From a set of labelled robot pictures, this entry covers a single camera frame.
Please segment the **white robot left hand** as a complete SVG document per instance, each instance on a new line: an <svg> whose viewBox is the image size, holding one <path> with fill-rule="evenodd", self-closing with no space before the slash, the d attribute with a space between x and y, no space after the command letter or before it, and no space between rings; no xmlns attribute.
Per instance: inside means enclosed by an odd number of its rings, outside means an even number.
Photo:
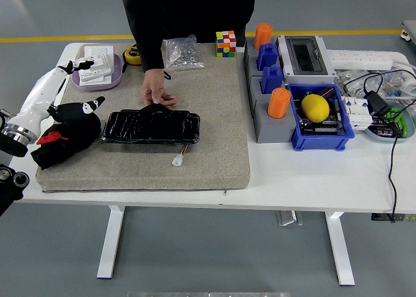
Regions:
<svg viewBox="0 0 416 297"><path fill-rule="evenodd" d="M83 119L92 114L104 102L104 97L59 106L54 106L54 102L67 75L87 70L93 64L93 57L84 57L70 61L66 66L57 66L42 76L27 96L20 112L7 121L2 133L23 135L34 142L40 136L41 122L48 117L57 122L65 122Z"/></svg>

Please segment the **person's right hand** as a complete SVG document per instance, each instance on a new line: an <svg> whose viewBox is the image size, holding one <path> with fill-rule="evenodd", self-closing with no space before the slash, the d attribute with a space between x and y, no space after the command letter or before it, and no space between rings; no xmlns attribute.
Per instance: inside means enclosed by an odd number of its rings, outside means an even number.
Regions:
<svg viewBox="0 0 416 297"><path fill-rule="evenodd" d="M164 89L164 70L152 69L144 73L141 96L145 106L160 104L172 110L177 103L175 95L167 94Z"/></svg>

